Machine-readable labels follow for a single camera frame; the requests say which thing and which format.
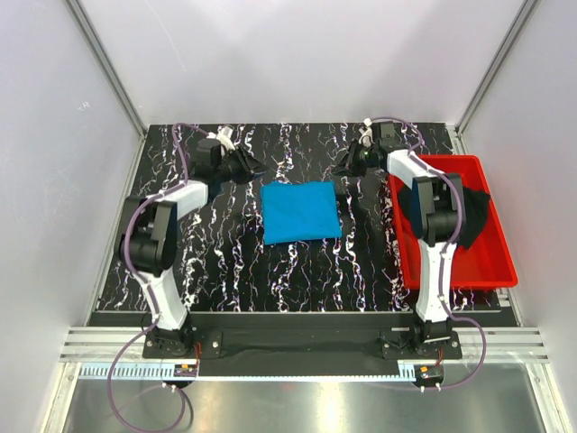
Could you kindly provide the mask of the blue t-shirt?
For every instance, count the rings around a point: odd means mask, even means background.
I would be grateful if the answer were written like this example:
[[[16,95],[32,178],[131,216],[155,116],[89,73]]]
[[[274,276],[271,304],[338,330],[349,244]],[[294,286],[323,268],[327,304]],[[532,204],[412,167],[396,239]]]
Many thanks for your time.
[[[265,245],[342,236],[335,184],[272,182],[261,188]]]

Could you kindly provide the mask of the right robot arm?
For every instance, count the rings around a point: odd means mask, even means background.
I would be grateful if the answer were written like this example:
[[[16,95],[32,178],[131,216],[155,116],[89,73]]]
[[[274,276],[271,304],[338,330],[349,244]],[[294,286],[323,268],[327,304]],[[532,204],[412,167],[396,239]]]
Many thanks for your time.
[[[445,173],[417,155],[417,147],[395,138],[395,125],[413,128],[398,118],[367,118],[360,137],[333,168],[341,177],[362,177],[369,169],[382,169],[409,188],[411,230],[420,252],[420,288],[415,319],[402,347],[420,357],[436,356],[452,336],[449,307],[451,270],[458,239],[465,225],[461,177]]]

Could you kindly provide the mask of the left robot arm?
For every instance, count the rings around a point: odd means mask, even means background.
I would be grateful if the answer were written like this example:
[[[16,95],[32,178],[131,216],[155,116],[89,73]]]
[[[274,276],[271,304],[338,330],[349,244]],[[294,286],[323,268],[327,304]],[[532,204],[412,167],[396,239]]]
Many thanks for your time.
[[[200,140],[184,163],[184,179],[166,190],[124,200],[114,254],[139,283],[151,311],[142,330],[147,350],[161,357],[198,355],[193,325],[174,276],[179,221],[210,204],[222,185],[244,185],[268,168],[243,147],[215,134]]]

